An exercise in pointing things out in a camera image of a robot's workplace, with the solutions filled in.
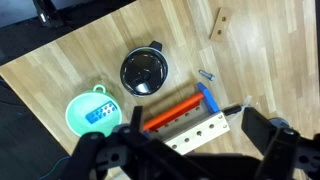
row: orange stick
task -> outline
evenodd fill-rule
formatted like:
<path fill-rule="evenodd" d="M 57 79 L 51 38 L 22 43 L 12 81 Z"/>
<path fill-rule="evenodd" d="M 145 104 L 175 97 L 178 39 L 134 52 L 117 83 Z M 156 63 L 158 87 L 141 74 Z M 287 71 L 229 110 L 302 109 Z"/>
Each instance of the orange stick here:
<path fill-rule="evenodd" d="M 200 101 L 203 98 L 204 98 L 204 95 L 201 92 L 191 96 L 190 98 L 184 100 L 182 103 L 172 107 L 168 111 L 165 111 L 162 114 L 160 114 L 159 116 L 156 116 L 155 118 L 146 122 L 143 125 L 143 130 L 144 131 L 150 130 L 154 126 L 157 126 L 160 123 L 166 124 L 166 123 L 170 122 L 172 120 L 172 119 L 169 119 L 170 117 L 174 116 L 175 114 L 179 113 L 180 111 L 183 111 L 184 109 L 188 108 L 189 106 L 192 106 L 193 104 L 195 104 L 196 102 Z"/>

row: black floor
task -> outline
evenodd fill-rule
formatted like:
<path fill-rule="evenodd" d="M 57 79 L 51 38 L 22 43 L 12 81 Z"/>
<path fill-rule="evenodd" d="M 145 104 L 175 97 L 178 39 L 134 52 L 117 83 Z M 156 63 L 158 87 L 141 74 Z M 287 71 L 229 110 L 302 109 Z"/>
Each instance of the black floor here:
<path fill-rule="evenodd" d="M 96 20 L 131 0 L 95 0 L 59 11 L 67 26 L 42 27 L 38 18 L 0 28 L 0 66 Z M 68 156 L 0 77 L 0 179 L 39 179 Z M 64 165 L 44 179 L 57 179 Z"/>

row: green bowl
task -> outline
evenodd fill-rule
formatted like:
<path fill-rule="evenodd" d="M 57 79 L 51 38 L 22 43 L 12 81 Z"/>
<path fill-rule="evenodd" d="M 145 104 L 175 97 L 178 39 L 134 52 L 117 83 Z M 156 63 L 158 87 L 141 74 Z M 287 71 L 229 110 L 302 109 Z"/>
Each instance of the green bowl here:
<path fill-rule="evenodd" d="M 89 123 L 85 118 L 86 115 L 110 101 L 116 106 L 116 110 L 93 124 Z M 78 136 L 88 132 L 102 132 L 105 136 L 109 136 L 112 129 L 122 121 L 118 102 L 101 84 L 74 98 L 69 103 L 65 116 L 69 128 Z"/>

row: wooden block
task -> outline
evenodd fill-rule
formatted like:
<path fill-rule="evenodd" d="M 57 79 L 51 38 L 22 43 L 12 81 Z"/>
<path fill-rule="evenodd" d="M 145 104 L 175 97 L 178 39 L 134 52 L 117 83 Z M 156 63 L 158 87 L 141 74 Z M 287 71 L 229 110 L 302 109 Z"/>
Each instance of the wooden block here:
<path fill-rule="evenodd" d="M 226 8 L 220 8 L 216 23 L 211 33 L 210 39 L 212 41 L 224 41 L 226 38 L 226 32 L 228 24 L 230 22 L 232 12 Z"/>

